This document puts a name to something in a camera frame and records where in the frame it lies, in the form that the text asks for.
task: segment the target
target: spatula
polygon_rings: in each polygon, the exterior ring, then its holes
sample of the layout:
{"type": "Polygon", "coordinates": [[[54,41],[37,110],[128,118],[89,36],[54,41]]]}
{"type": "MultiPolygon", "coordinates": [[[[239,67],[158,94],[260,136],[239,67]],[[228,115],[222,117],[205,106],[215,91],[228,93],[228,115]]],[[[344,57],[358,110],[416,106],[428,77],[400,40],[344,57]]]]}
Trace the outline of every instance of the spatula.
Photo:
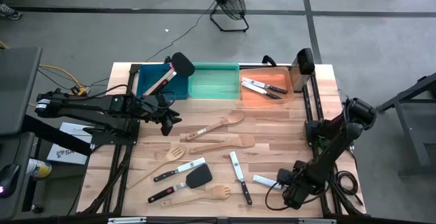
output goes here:
{"type": "Polygon", "coordinates": [[[252,135],[240,135],[238,138],[234,138],[233,140],[229,140],[227,142],[220,142],[220,143],[210,144],[206,146],[197,146],[195,148],[191,148],[189,152],[199,153],[205,150],[223,148],[225,146],[238,146],[238,147],[246,148],[254,145],[255,145],[255,141],[252,135]]]}
{"type": "Polygon", "coordinates": [[[178,145],[178,144],[171,145],[171,148],[166,153],[164,159],[156,163],[156,165],[154,165],[151,169],[142,173],[137,178],[131,179],[129,183],[127,183],[126,187],[128,189],[132,188],[134,185],[138,184],[141,180],[144,180],[147,176],[149,176],[149,174],[153,173],[155,170],[159,169],[164,164],[180,159],[183,156],[183,154],[185,154],[185,151],[186,148],[183,145],[178,145]]]}
{"type": "Polygon", "coordinates": [[[169,194],[182,189],[183,187],[188,186],[189,188],[196,188],[199,186],[202,186],[212,180],[212,174],[209,170],[209,166],[207,164],[201,165],[200,167],[193,170],[191,173],[189,173],[186,176],[186,182],[183,182],[181,184],[177,184],[172,187],[168,187],[167,189],[160,191],[153,196],[149,197],[148,201],[149,203],[153,203],[156,200],[159,200],[165,196],[168,196],[169,194]]]}
{"type": "Polygon", "coordinates": [[[182,204],[185,202],[190,202],[197,199],[215,199],[215,200],[226,200],[232,194],[231,190],[227,186],[215,186],[203,193],[192,195],[189,197],[183,197],[180,199],[169,199],[161,202],[162,207],[171,206],[175,204],[182,204]]]}
{"type": "Polygon", "coordinates": [[[212,131],[212,130],[214,130],[218,127],[221,127],[223,125],[232,125],[235,123],[239,123],[244,119],[244,117],[245,117],[245,114],[243,111],[233,110],[229,115],[227,115],[227,117],[223,118],[223,120],[219,121],[218,123],[216,123],[214,125],[209,125],[206,128],[201,129],[197,132],[190,133],[189,135],[186,136],[186,140],[192,140],[192,139],[198,137],[199,135],[202,135],[204,133],[212,131]]]}

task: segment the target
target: gray floor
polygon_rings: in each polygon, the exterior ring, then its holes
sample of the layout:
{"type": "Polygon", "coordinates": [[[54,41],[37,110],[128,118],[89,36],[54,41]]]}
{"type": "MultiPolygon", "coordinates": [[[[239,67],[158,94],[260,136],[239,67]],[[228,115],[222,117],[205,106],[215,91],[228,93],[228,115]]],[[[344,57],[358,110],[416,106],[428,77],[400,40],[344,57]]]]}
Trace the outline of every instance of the gray floor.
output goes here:
{"type": "MultiPolygon", "coordinates": [[[[115,7],[206,9],[213,0],[7,0],[31,7],[115,7]]],[[[245,0],[249,10],[304,10],[303,0],[245,0]]],[[[434,0],[311,0],[312,10],[350,12],[433,12],[434,0]]],[[[81,82],[108,77],[115,61],[143,61],[192,26],[197,14],[31,13],[18,22],[0,21],[0,40],[11,48],[41,46],[42,63],[63,67],[81,82]]],[[[227,27],[236,26],[225,16],[227,27]]],[[[265,54],[290,63],[311,47],[306,16],[248,15],[250,30],[221,33],[205,16],[198,26],[153,60],[183,51],[193,61],[260,62],[265,54]]],[[[322,63],[334,65],[343,94],[376,106],[436,71],[436,18],[315,17],[322,63]]],[[[68,84],[62,79],[59,82],[68,84]]],[[[38,76],[32,99],[56,85],[38,76]]],[[[61,120],[49,123],[59,125],[61,120]]],[[[366,208],[374,217],[436,223],[436,177],[400,180],[396,172],[416,163],[393,111],[380,115],[356,142],[366,208]]],[[[81,177],[39,186],[42,216],[66,214],[81,177]]]]}

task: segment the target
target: electric fan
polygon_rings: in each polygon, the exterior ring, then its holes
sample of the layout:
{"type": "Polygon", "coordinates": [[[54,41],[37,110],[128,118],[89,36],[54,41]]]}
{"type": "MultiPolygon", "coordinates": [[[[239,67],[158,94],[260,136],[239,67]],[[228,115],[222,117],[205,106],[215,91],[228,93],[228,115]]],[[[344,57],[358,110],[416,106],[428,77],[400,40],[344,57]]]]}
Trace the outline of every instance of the electric fan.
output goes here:
{"type": "Polygon", "coordinates": [[[211,12],[211,21],[217,25],[219,30],[223,32],[244,32],[249,28],[247,21],[245,20],[245,2],[244,0],[215,0],[217,3],[211,12]],[[213,19],[213,14],[217,11],[217,8],[221,7],[225,14],[227,14],[232,20],[244,20],[247,28],[245,29],[232,29],[226,30],[218,25],[213,19]]]}

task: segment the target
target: black knife handle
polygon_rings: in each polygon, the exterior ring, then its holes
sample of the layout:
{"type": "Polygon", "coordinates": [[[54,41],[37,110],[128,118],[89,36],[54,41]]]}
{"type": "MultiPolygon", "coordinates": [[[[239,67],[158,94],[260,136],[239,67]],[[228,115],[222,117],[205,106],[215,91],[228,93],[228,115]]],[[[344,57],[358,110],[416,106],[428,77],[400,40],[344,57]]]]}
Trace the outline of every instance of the black knife handle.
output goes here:
{"type": "Polygon", "coordinates": [[[267,96],[269,96],[269,97],[271,97],[271,98],[273,98],[273,99],[281,99],[280,96],[278,96],[278,95],[274,95],[274,94],[271,94],[271,93],[267,93],[267,94],[265,94],[265,95],[267,95],[267,96]]]}
{"type": "Polygon", "coordinates": [[[270,89],[273,90],[273,91],[276,91],[278,93],[287,94],[287,90],[280,89],[280,88],[277,88],[275,86],[270,86],[270,89]]]}
{"type": "Polygon", "coordinates": [[[161,198],[163,198],[165,196],[168,196],[169,194],[173,193],[174,191],[175,191],[174,187],[168,187],[167,189],[165,189],[165,190],[163,190],[163,191],[161,191],[159,193],[156,193],[153,196],[149,197],[148,201],[149,201],[149,203],[153,203],[156,200],[159,200],[159,199],[161,199],[161,198]]]}
{"type": "Polygon", "coordinates": [[[250,197],[250,193],[248,192],[247,184],[245,184],[245,182],[241,182],[240,185],[243,186],[243,193],[244,193],[245,199],[247,200],[247,204],[252,205],[253,201],[251,201],[251,197],[250,197]]]}
{"type": "Polygon", "coordinates": [[[163,173],[163,174],[161,174],[161,175],[159,175],[159,176],[156,176],[153,180],[154,180],[155,182],[158,182],[158,181],[163,180],[163,179],[165,179],[165,178],[168,178],[168,177],[170,177],[170,176],[172,176],[172,175],[174,175],[174,174],[176,174],[176,172],[175,172],[174,170],[172,170],[172,171],[170,171],[170,172],[165,172],[165,173],[163,173]]]}

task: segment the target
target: shoe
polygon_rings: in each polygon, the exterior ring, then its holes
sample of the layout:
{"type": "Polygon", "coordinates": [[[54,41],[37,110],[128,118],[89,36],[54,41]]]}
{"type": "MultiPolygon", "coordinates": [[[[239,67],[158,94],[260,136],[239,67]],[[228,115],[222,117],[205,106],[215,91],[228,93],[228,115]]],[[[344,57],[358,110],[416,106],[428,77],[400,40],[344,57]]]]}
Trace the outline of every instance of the shoe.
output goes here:
{"type": "Polygon", "coordinates": [[[6,17],[10,20],[20,20],[21,19],[21,12],[18,12],[16,10],[11,9],[6,4],[2,3],[0,5],[0,16],[6,17]]]}

